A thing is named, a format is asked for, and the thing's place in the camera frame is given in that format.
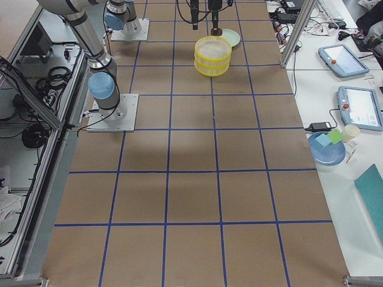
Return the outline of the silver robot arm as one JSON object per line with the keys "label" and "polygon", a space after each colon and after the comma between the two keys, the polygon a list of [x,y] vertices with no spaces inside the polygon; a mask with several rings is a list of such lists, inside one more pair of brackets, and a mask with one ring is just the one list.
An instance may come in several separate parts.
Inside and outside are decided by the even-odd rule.
{"label": "silver robot arm", "polygon": [[[190,20],[187,20],[180,9],[179,1],[175,1],[179,17],[187,24],[192,25],[193,30],[198,30],[198,24],[211,15],[212,36],[221,36],[222,28],[218,27],[219,13],[233,5],[233,1],[226,1],[223,7],[223,1],[207,1],[207,9],[199,8],[199,1],[186,1],[190,12]],[[107,1],[103,12],[104,24],[112,30],[126,30],[128,24],[138,24],[134,1]],[[133,27],[133,31],[139,31],[139,28]]]}
{"label": "silver robot arm", "polygon": [[88,90],[98,105],[102,119],[113,121],[124,117],[126,109],[121,103],[117,84],[117,64],[106,51],[88,18],[86,7],[105,4],[103,24],[112,30],[132,33],[142,30],[137,19],[133,1],[39,1],[43,9],[62,17],[73,31],[80,47],[87,57],[92,75],[88,80]]}

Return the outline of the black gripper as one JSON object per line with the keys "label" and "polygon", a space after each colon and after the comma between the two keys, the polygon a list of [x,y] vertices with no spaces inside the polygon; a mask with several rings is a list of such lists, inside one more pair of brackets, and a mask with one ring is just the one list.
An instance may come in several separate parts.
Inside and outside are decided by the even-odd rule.
{"label": "black gripper", "polygon": [[[233,5],[232,0],[208,0],[208,9],[213,10],[211,12],[211,21],[212,21],[212,29],[218,29],[218,14],[219,12],[216,10],[224,10]],[[190,14],[191,14],[191,23],[193,30],[198,30],[198,22],[199,22],[199,1],[191,0],[190,1]]]}

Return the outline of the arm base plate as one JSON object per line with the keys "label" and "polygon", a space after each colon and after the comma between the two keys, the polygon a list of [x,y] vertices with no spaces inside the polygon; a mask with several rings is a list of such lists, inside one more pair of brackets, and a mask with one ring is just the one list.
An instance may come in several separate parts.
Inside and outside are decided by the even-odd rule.
{"label": "arm base plate", "polygon": [[99,110],[96,101],[92,109],[97,109],[89,117],[87,132],[134,132],[139,94],[121,94],[117,109],[112,112]]}
{"label": "arm base plate", "polygon": [[111,40],[114,42],[141,42],[148,39],[150,19],[135,19],[127,22],[122,30],[114,30]]}

